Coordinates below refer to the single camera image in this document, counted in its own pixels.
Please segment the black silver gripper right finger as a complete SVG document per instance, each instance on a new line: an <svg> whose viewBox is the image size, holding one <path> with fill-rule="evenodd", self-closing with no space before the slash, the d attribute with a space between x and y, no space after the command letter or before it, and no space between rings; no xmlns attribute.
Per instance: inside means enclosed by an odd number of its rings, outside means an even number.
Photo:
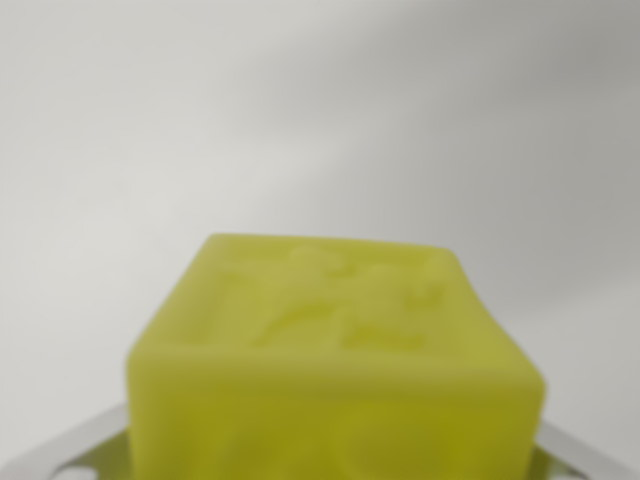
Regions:
<svg viewBox="0 0 640 480"><path fill-rule="evenodd" d="M543 421L536 438L529 478L639 480L639 472Z"/></svg>

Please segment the black silver gripper left finger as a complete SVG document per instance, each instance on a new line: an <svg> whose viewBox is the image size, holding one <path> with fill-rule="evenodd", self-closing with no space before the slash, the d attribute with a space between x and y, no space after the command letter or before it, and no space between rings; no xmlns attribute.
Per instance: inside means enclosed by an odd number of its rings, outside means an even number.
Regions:
<svg viewBox="0 0 640 480"><path fill-rule="evenodd" d="M1 468L3 479L131 479L128 409L118 405Z"/></svg>

